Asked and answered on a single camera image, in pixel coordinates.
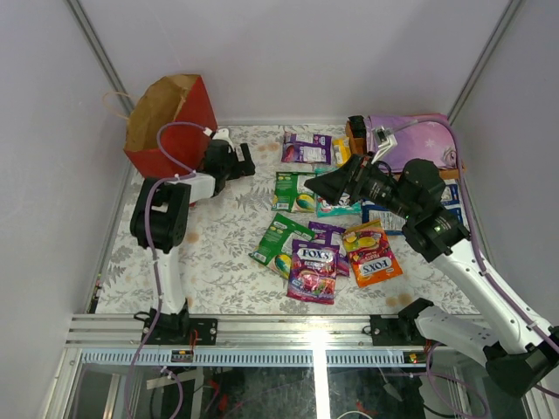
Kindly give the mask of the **green white snack packet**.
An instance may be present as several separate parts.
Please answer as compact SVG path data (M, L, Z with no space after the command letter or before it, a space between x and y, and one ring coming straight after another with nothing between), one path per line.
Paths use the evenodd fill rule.
M361 213L361 203L359 201L348 205L349 194L343 193L337 205L329 204L323 197L315 194L316 215L318 217L326 216L345 216L357 215Z

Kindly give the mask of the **yellow snack packet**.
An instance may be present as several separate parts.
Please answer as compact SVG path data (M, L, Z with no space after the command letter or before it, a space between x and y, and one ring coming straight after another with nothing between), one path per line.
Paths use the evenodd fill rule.
M349 138L347 136L332 140L333 162L336 167L343 166L351 157L352 152L349 147Z

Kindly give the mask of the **purple snack packet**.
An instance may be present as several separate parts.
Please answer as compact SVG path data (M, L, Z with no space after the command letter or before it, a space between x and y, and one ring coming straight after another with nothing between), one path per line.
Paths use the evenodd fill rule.
M332 163L332 137L325 134L285 132L282 162Z
M342 241L342 234L344 233L345 229L339 226L313 221L308 223L308 228L314 233L314 243L339 247L337 258L337 274L348 277L350 265L348 255Z

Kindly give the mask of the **wooden tray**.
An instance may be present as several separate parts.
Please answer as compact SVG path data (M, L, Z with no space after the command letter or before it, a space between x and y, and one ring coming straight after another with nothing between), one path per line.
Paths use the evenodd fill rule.
M349 120L346 122L345 134L349 138L349 148L353 154L365 154L367 152L366 140L354 136L352 124ZM459 178L459 171L456 168L440 169L439 174L443 180L457 180Z

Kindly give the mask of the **green yellow snack bag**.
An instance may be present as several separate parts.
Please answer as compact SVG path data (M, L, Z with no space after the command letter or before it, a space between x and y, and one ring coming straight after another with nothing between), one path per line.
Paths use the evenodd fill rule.
M290 213L314 213L316 199L314 192L305 182L314 179L311 172L277 172L272 201L273 211Z

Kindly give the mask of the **blue chips bag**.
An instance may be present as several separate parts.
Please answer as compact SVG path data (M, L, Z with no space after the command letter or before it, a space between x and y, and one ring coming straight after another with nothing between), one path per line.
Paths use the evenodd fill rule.
M463 204L459 192L459 185L456 180L446 180L446 187L441 196L443 206L452 212L460 222L467 225L463 217ZM381 226L388 236L402 236L402 228L405 220L396 216L387 209L379 205L375 205L371 201L362 201L362 223L368 223L378 219Z

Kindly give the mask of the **orange Fox's candy bag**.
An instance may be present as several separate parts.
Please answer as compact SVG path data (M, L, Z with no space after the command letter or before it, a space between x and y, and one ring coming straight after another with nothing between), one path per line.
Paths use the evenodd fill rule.
M360 288L403 274L380 219L345 230L342 243Z

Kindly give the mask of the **colourful snack packet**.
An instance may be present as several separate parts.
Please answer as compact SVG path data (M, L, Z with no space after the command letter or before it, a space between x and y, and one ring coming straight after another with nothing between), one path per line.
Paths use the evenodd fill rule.
M293 240L287 297L322 305L335 302L338 245Z

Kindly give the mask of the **red paper bag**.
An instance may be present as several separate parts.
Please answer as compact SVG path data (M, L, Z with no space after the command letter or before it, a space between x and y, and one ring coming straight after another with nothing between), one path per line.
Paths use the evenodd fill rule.
M157 80L138 99L129 115L110 107L107 99L124 92L109 92L103 105L126 121L123 151L144 177L187 175L201 167L217 121L203 77L175 74Z

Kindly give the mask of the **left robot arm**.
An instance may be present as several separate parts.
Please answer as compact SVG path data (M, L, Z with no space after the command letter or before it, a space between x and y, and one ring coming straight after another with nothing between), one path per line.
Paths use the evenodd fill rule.
M213 345L215 320L192 319L179 272L179 246L183 243L190 206L217 196L229 180L255 174L249 145L237 152L228 140L213 140L205 151L202 170L158 180L147 178L141 186L130 222L138 245L152 253L154 300L143 322L147 345Z

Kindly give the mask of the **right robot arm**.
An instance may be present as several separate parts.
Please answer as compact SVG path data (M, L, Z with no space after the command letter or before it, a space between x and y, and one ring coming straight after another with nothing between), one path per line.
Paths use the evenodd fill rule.
M426 338L485 368L506 394L520 398L558 366L558 329L539 315L487 262L471 231L441 202L446 187L432 161L412 159L394 178L386 163L352 155L339 169L305 182L330 204L368 200L404 219L407 244L450 278L488 328L421 300L400 313L400 338Z

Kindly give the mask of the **black items in tray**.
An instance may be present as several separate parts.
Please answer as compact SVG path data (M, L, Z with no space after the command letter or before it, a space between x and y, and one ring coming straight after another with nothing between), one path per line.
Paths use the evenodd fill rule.
M367 135L367 128L364 118L361 115L354 115L348 118L347 123L348 137L354 139L365 139Z

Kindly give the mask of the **purple folded cloth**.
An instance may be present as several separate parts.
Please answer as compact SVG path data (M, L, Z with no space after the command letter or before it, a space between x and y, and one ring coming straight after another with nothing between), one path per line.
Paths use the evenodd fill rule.
M391 151L381 155L380 160L387 163L393 172L401 172L404 165L414 158L432 161L441 170L455 169L457 166L456 148L452 135L440 124L440 122L448 122L446 116L441 113L417 116L367 116L364 118L367 150L374 154L378 150L378 143L374 137L374 131L377 128L394 129L422 118L427 118L429 121L420 122L396 132L397 145Z

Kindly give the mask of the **floral table mat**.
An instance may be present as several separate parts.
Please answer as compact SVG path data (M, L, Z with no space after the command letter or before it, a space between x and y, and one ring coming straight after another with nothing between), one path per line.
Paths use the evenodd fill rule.
M441 271L427 264L403 237L390 246L403 275L360 288L351 276L338 277L331 306L286 296L286 280L250 258L275 212L271 211L276 171L313 171L280 161L285 131L345 135L343 125L230 127L236 145L248 143L256 165L254 176L227 182L216 197L190 209L187 231L178 247L178 268L192 314L357 315L395 314L417 298L434 302L449 313L474 314L477 309ZM95 313L136 313L152 304L151 253L137 245L129 224L143 182L134 174L127 188L113 249L98 291Z

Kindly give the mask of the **aluminium rail frame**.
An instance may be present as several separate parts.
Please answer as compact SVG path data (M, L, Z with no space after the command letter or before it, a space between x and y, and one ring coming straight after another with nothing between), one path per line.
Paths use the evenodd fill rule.
M207 361L210 352L295 351L299 356L313 348L347 351L351 358L384 351L422 347L419 338L407 339L396 315L202 315L190 323L198 331L197 341L155 336L143 343L141 322L130 314L75 314L63 348L63 356L40 417L66 418L80 371L88 351L95 361L124 365L154 363L168 366L174 350L190 350L195 361Z

